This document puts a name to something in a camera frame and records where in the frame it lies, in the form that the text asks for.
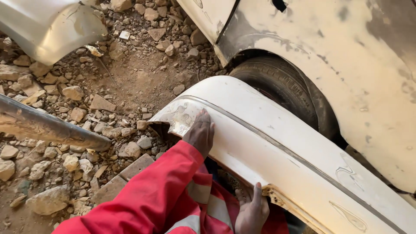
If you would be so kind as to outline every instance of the wheel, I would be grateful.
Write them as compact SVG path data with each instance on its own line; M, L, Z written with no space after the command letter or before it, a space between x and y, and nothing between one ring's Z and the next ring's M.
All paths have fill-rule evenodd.
M300 74L275 57L248 59L231 71L240 79L318 130L318 117Z

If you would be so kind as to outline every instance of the reflective stripe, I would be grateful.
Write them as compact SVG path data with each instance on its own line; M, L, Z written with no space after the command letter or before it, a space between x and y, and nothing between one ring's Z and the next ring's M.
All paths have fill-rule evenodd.
M214 195L209 196L207 215L218 219L219 221L228 225L232 231L233 224L231 223L230 215L228 214L227 204L224 200L217 198Z
M211 186L195 184L193 180L186 186L188 195L196 202L207 204L211 193Z
M196 232L196 234L201 234L201 224L198 215L190 215L183 220L177 221L167 232L165 232L165 234L168 234L177 227L189 227Z

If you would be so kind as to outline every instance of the red jacket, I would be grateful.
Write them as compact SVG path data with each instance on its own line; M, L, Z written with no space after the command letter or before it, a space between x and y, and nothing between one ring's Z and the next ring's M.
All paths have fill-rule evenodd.
M203 161L197 149L180 141L113 201L62 222L53 234L232 234L239 203L212 180ZM288 234L281 212L269 219L262 233Z

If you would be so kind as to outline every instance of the white car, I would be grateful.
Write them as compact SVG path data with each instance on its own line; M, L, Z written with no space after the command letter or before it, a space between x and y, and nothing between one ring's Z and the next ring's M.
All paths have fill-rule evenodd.
M416 210L344 150L243 81L194 85L149 123L179 137L205 108L215 122L210 158L322 234L412 234ZM302 225L288 218L290 233Z
M178 2L230 76L349 144L416 207L414 0Z

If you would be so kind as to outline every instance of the brick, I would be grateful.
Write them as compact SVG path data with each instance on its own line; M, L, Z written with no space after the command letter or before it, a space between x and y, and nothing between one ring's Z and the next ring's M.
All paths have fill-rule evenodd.
M116 175L112 180L110 180L110 182L101 187L100 190L92 196L91 201L97 205L103 202L111 201L116 198L126 184L127 181Z
M143 154L140 158L130 164L119 175L125 180L129 181L133 176L143 171L146 167L150 166L154 160L148 154Z

